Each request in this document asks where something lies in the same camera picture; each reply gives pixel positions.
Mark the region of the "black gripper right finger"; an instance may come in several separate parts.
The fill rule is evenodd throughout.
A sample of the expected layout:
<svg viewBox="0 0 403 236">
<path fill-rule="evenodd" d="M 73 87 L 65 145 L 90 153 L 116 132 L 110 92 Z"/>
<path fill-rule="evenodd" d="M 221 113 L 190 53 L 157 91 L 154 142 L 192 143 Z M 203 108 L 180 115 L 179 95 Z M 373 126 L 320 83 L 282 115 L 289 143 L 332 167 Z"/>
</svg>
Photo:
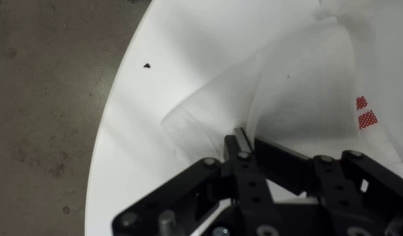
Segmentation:
<svg viewBox="0 0 403 236">
<path fill-rule="evenodd" d="M 316 192 L 314 161 L 275 142 L 254 141 L 255 161 L 263 176 L 288 192 Z"/>
</svg>

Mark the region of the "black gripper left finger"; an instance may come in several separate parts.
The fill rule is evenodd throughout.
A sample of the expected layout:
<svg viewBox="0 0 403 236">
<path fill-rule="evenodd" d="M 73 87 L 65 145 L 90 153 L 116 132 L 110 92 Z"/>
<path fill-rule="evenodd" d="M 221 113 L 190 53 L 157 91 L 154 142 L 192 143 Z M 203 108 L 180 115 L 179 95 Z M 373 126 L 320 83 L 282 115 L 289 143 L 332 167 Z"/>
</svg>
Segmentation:
<svg viewBox="0 0 403 236">
<path fill-rule="evenodd" d="M 226 136 L 225 161 L 230 166 L 234 175 L 254 174 L 256 164 L 254 151 L 242 128 L 233 130 L 231 136 Z"/>
</svg>

